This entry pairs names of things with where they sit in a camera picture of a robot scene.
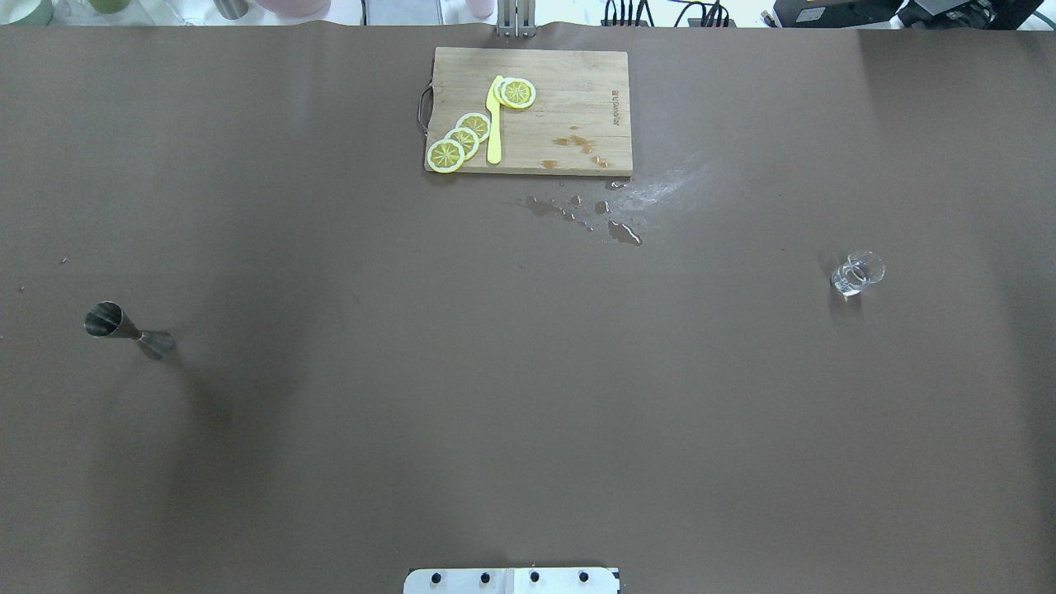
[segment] yellow knife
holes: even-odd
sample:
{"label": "yellow knife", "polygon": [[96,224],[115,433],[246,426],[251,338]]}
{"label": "yellow knife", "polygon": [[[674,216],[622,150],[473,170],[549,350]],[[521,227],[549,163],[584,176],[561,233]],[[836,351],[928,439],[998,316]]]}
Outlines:
{"label": "yellow knife", "polygon": [[488,113],[491,114],[491,134],[488,136],[488,163],[492,165],[497,165],[503,160],[503,137],[498,131],[498,114],[503,106],[498,103],[498,97],[495,96],[495,86],[502,81],[502,74],[491,81],[491,87],[488,88],[488,99],[484,104],[488,108]]}

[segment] metal bracket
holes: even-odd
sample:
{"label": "metal bracket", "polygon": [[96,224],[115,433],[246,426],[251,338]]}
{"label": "metal bracket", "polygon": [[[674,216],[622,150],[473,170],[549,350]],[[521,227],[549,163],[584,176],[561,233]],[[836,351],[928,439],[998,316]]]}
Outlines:
{"label": "metal bracket", "polygon": [[535,37],[535,0],[498,0],[499,37]]}

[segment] metal handle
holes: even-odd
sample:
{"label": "metal handle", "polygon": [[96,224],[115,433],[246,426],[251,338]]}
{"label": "metal handle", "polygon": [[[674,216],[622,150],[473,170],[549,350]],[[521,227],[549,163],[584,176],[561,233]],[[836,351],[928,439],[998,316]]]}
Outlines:
{"label": "metal handle", "polygon": [[[421,90],[421,95],[418,97],[418,126],[421,127],[421,133],[425,134],[426,136],[428,136],[429,135],[429,123],[423,119],[423,117],[425,117],[425,113],[423,112],[425,112],[425,104],[426,104],[426,93],[429,93],[430,95],[433,94],[433,79],[432,78],[429,79],[429,83],[427,83],[426,88]],[[433,107],[432,106],[432,100],[430,100],[430,106],[429,107],[430,108]],[[429,116],[430,117],[433,116],[432,111],[433,111],[432,109],[429,110],[429,112],[430,112]]]}

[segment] white metal plate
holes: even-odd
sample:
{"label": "white metal plate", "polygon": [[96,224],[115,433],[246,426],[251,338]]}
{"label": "white metal plate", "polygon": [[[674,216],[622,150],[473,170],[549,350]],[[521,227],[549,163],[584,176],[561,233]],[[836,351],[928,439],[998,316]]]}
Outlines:
{"label": "white metal plate", "polygon": [[426,569],[407,576],[403,594],[619,594],[619,576],[617,568]]}

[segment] green cup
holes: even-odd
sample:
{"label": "green cup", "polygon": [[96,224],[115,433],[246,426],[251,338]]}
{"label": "green cup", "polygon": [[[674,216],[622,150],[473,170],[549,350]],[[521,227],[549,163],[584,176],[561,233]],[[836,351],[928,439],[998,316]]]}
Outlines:
{"label": "green cup", "polygon": [[129,7],[132,0],[88,0],[88,3],[101,15],[112,15]]}
{"label": "green cup", "polygon": [[48,24],[54,14],[52,0],[0,0],[0,24]]}

